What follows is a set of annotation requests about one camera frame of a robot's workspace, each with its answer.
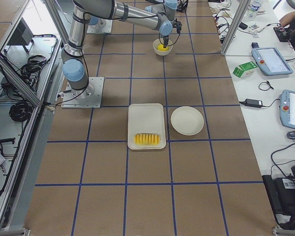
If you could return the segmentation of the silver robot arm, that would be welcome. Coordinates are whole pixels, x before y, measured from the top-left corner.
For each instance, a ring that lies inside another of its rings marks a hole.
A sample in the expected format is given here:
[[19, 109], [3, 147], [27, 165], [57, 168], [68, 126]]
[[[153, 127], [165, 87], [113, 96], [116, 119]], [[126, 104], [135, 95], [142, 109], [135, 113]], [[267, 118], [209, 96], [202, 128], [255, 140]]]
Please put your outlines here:
[[112, 20], [139, 25], [159, 33], [162, 49], [170, 47], [169, 35], [181, 30], [175, 19], [178, 3], [164, 0], [145, 9], [129, 6], [117, 0], [75, 0], [68, 42], [62, 50], [62, 71], [71, 87], [73, 99], [86, 99], [94, 93], [84, 60], [83, 46], [88, 28], [96, 33]]

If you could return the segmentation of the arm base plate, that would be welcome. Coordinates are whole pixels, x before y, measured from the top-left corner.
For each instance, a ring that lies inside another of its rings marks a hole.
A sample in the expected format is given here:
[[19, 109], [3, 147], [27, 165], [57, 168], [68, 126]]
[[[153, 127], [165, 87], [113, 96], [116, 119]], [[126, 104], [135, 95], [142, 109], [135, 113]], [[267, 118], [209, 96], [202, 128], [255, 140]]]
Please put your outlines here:
[[67, 82], [66, 90], [70, 90], [70, 92], [61, 95], [64, 102], [60, 105], [64, 109], [100, 108], [103, 87], [104, 77], [89, 77], [88, 87], [81, 91], [72, 89]]
[[111, 34], [112, 25], [112, 20], [99, 19], [96, 24], [94, 22], [90, 22], [87, 34]]

